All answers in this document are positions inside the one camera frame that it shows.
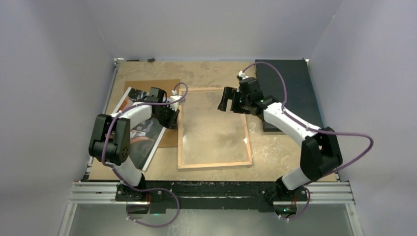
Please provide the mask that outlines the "printed photo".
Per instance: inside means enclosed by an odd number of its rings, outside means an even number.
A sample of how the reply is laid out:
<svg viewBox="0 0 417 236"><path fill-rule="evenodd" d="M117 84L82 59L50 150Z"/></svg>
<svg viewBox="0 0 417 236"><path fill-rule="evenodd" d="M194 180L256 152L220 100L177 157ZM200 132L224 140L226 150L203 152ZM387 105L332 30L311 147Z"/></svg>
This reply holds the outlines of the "printed photo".
<svg viewBox="0 0 417 236"><path fill-rule="evenodd" d="M146 91L128 87L113 113L133 105L147 95ZM143 172L147 170L165 130L166 128L155 118L135 123L130 132L129 156L137 169Z"/></svg>

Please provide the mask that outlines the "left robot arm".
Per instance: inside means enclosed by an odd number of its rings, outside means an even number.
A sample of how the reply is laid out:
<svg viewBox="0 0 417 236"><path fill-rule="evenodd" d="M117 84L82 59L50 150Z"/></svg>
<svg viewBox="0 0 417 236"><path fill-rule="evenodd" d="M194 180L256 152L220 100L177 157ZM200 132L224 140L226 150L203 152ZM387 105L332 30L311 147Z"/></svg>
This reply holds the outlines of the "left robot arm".
<svg viewBox="0 0 417 236"><path fill-rule="evenodd" d="M176 89L172 95L161 88L149 92L130 88L110 115L96 117L89 155L114 171L118 195L141 201L147 194L142 171L152 158L166 129L177 128L179 105L185 99Z"/></svg>

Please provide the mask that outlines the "brown backing board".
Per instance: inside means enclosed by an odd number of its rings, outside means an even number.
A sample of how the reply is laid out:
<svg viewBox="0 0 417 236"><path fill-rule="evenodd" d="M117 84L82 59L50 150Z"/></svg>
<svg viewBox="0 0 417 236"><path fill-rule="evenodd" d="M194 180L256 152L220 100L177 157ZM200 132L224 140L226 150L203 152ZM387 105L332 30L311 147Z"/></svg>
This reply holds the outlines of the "brown backing board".
<svg viewBox="0 0 417 236"><path fill-rule="evenodd" d="M148 80L148 81L127 81L124 84L124 90L129 87L148 92L151 87L160 88L167 92L169 96L172 95L172 90L180 82L179 79L168 80ZM161 141L159 142L159 148L176 148L178 146L178 131L172 129L166 129Z"/></svg>

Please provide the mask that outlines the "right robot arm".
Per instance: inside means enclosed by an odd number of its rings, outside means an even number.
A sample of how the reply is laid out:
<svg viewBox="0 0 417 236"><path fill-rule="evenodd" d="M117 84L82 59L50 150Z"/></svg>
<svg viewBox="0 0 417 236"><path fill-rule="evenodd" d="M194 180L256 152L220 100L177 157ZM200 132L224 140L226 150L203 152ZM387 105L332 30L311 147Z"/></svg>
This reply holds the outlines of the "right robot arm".
<svg viewBox="0 0 417 236"><path fill-rule="evenodd" d="M224 87L218 109L226 111L228 101L232 102L230 110L233 113L257 116L300 146L299 166L276 181L276 193L280 199L290 199L297 188L321 179L343 163L333 129L311 125L286 109L277 98L264 96L255 78L240 78L237 88Z"/></svg>

